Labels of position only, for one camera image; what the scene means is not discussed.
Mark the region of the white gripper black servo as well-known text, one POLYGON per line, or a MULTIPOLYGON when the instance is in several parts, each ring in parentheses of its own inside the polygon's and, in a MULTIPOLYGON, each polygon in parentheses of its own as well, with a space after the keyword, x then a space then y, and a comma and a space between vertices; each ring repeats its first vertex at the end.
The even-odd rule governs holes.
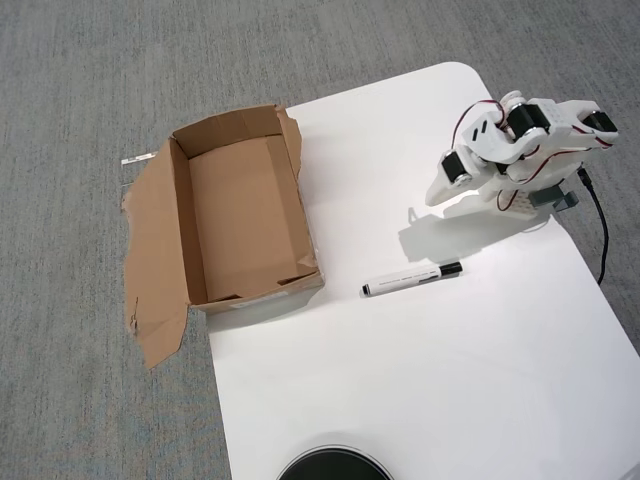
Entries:
POLYGON ((455 146, 441 159, 438 172, 428 187, 425 204, 439 205, 467 192, 474 192, 494 175, 494 168, 468 146, 455 146))

